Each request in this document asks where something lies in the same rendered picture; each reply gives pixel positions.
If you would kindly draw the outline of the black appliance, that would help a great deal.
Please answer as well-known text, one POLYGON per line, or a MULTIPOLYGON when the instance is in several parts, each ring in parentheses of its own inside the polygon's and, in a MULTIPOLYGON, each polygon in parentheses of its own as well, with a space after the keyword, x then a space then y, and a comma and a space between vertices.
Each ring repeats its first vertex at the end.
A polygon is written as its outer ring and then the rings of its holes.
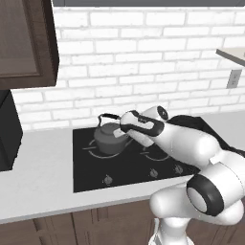
POLYGON ((0 171, 12 170, 23 130, 10 90, 0 90, 0 171))

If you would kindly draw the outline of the pale wall shelf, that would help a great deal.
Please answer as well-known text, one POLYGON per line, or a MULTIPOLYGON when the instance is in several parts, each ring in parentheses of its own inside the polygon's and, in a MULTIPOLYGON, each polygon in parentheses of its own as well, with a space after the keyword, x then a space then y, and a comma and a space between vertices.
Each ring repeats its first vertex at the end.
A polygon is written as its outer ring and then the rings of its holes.
POLYGON ((223 48, 217 49, 216 53, 222 57, 245 67, 245 48, 223 48))

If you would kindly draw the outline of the dark wood base cupboard door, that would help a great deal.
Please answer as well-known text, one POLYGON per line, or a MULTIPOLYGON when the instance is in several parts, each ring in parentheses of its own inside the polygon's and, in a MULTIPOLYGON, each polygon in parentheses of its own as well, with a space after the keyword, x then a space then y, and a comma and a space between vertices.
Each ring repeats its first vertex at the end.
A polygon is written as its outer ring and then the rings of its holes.
POLYGON ((187 234, 194 245, 245 245, 245 221, 220 226, 191 220, 187 234))
POLYGON ((0 225, 0 245, 41 245, 32 220, 0 225))
POLYGON ((41 245, 78 245, 70 213, 35 218, 33 223, 41 245))
POLYGON ((147 245, 154 215, 147 200, 73 213, 78 245, 147 245))

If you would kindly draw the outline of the dark grey range hood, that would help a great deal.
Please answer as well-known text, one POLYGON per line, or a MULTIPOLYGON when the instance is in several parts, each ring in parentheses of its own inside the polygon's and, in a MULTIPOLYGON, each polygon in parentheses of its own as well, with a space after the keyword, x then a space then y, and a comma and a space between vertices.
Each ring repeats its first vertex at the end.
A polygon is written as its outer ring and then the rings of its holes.
POLYGON ((245 7, 245 0, 52 0, 54 7, 245 7))

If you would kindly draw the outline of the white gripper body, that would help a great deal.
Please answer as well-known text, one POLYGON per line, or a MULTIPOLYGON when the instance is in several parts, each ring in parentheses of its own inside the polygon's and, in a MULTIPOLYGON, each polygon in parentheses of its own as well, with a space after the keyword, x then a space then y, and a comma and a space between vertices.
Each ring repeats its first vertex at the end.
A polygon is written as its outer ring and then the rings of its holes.
POLYGON ((122 136, 125 136, 125 137, 128 136, 128 134, 125 133, 125 132, 123 132, 120 128, 117 128, 116 130, 114 130, 114 131, 113 131, 113 134, 114 134, 114 136, 115 136, 116 138, 120 138, 120 137, 122 137, 122 136))

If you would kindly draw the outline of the black glass hob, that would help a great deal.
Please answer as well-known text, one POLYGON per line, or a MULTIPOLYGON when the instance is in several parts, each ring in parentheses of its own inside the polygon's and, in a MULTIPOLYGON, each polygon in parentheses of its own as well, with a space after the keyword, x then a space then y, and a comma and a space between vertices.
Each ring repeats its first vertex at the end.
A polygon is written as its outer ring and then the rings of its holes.
POLYGON ((122 153, 101 153, 94 139, 97 126, 73 131, 74 191, 105 189, 196 174, 205 168, 219 149, 235 151, 201 118, 176 116, 167 121, 166 130, 177 135, 153 142, 143 132, 130 130, 129 143, 122 153), (174 167, 183 168, 176 174, 174 167), (158 178, 149 175, 154 168, 158 178), (112 177, 110 186, 103 183, 112 177))

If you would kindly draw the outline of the grey wall socket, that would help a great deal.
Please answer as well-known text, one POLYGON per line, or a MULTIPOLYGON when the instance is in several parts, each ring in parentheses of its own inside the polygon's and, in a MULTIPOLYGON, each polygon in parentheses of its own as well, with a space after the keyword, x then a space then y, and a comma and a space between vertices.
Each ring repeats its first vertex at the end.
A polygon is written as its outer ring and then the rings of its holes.
POLYGON ((241 76, 241 70, 231 70, 229 80, 227 83, 227 89, 234 89, 237 87, 241 76))

